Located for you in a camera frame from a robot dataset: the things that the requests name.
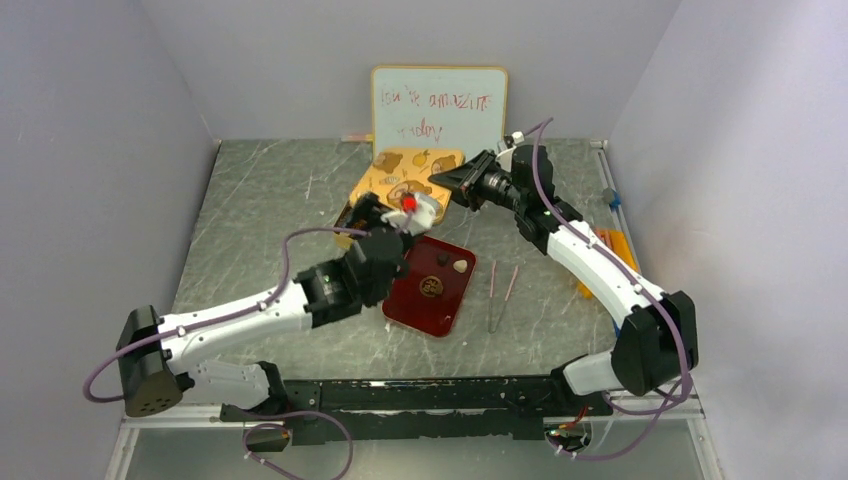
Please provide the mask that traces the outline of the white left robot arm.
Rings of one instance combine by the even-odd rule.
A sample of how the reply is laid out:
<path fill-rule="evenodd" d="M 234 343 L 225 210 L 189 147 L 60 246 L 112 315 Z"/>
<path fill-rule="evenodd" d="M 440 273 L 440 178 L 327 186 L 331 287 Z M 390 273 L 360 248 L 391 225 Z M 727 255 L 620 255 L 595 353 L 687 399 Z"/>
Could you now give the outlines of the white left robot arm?
<path fill-rule="evenodd" d="M 234 365 L 221 351 L 283 333 L 306 332 L 354 317 L 388 297 L 405 276 L 405 259 L 433 225 L 437 206 L 425 194 L 404 194 L 399 208 L 373 193 L 354 205 L 341 232 L 354 237 L 336 259 L 297 274 L 283 262 L 272 289 L 201 311 L 160 315 L 151 306 L 130 313 L 116 347 L 127 416 L 147 417 L 179 404 L 192 390 L 271 420 L 290 407 L 278 367 Z"/>

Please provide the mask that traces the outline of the metal tweezers with pink grips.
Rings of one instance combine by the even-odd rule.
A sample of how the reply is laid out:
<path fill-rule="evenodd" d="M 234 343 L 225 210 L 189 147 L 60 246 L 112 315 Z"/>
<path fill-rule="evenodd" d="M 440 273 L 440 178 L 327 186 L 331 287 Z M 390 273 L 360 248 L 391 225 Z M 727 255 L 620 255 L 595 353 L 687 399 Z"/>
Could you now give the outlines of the metal tweezers with pink grips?
<path fill-rule="evenodd" d="M 489 334 L 495 334 L 506 315 L 506 310 L 509 301 L 512 297 L 513 290 L 517 281 L 520 267 L 515 265 L 507 280 L 502 281 L 499 276 L 499 263 L 493 261 L 490 268 L 490 278 L 488 287 L 488 303 L 486 326 Z"/>

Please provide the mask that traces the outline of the gold chocolate tin box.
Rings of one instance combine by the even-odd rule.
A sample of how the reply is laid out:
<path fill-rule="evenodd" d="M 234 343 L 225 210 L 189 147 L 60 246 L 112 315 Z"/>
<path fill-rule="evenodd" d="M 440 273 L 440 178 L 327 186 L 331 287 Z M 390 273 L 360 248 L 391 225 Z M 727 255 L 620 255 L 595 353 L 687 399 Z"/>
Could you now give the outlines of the gold chocolate tin box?
<path fill-rule="evenodd" d="M 354 215 L 353 204 L 348 201 L 345 203 L 343 209 L 339 213 L 336 222 L 334 223 L 336 228 L 346 228 L 346 229 L 354 229 L 361 230 L 363 227 L 363 222 L 361 219 Z M 334 234 L 334 239 L 336 245 L 343 249 L 348 250 L 353 244 L 356 236 L 350 233 L 336 232 Z"/>

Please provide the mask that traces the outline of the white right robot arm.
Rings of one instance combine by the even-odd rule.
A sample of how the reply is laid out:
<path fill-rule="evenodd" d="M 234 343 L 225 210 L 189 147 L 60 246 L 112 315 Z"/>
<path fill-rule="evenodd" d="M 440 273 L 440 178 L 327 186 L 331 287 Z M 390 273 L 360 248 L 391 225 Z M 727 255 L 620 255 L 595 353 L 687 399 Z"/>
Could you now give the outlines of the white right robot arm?
<path fill-rule="evenodd" d="M 617 330 L 614 346 L 561 368 L 563 379 L 549 389 L 556 411 L 574 414 L 589 394 L 609 390 L 644 395 L 674 378 L 690 387 L 690 372 L 699 361 L 692 298 L 646 280 L 556 196 L 544 147 L 514 147 L 508 162 L 484 150 L 461 166 L 434 171 L 429 180 L 470 210 L 490 202 L 512 211 L 521 235 L 571 272 L 610 313 Z"/>

